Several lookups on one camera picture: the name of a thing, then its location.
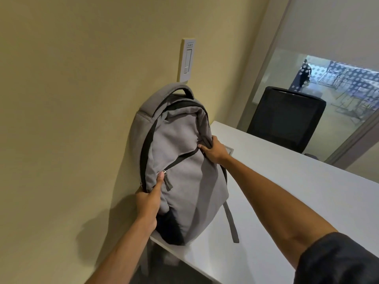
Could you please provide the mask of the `person's left hand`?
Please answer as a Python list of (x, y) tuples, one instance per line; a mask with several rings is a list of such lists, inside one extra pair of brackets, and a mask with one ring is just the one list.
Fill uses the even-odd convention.
[(147, 230), (152, 233), (157, 226), (156, 216), (160, 208), (160, 195), (153, 195), (152, 191), (136, 193), (137, 220), (141, 221)]

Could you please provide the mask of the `person's right hand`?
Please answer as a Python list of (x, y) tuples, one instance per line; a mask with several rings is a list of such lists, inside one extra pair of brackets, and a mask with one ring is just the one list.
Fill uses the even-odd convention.
[(223, 166), (231, 157), (226, 151), (225, 146), (218, 140), (215, 135), (212, 135), (211, 149), (213, 152), (206, 154), (205, 156), (213, 163)]

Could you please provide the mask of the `grey backpack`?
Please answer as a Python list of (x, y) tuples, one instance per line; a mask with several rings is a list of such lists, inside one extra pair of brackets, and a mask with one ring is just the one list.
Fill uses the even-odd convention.
[(227, 204), (227, 171), (198, 144), (211, 148), (205, 107), (184, 83), (163, 86), (142, 104), (130, 128), (130, 150), (141, 188), (150, 192), (164, 173), (156, 231), (168, 244), (196, 239), (224, 208), (234, 243), (238, 232)]

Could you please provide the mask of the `person's left forearm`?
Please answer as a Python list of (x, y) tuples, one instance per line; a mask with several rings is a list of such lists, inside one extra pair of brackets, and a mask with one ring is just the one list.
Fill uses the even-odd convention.
[(155, 227), (155, 217), (138, 217), (84, 284), (129, 284)]

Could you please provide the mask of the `person's right forearm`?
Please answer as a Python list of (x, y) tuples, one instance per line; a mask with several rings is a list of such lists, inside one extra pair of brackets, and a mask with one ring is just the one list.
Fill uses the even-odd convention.
[(337, 232), (291, 193), (230, 155), (217, 162), (237, 182), (259, 221), (293, 268), (298, 267), (301, 255), (313, 243)]

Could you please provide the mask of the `black mesh office chair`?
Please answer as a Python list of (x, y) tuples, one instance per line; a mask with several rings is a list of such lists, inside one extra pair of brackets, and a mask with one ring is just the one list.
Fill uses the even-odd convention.
[(302, 154), (325, 108), (319, 97), (268, 86), (247, 133)]

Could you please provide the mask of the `glass partition with dots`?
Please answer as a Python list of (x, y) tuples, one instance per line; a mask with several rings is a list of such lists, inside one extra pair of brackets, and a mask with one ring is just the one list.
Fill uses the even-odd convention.
[[(310, 83), (299, 88), (304, 60)], [(257, 105), (267, 86), (302, 92), (323, 99), (325, 111), (304, 153), (326, 161), (372, 114), (379, 110), (379, 72), (316, 56), (277, 48), (268, 63), (252, 103)]]

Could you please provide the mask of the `person's dark sleeve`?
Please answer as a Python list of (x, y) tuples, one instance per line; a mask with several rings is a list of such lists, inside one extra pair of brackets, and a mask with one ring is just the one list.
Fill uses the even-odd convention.
[(301, 255), (293, 284), (379, 284), (379, 258), (347, 235), (330, 233)]

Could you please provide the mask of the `white wall switch panel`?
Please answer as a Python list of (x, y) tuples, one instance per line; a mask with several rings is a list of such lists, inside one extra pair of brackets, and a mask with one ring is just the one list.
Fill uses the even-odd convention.
[(196, 39), (183, 38), (180, 46), (177, 82), (187, 82), (191, 78)]

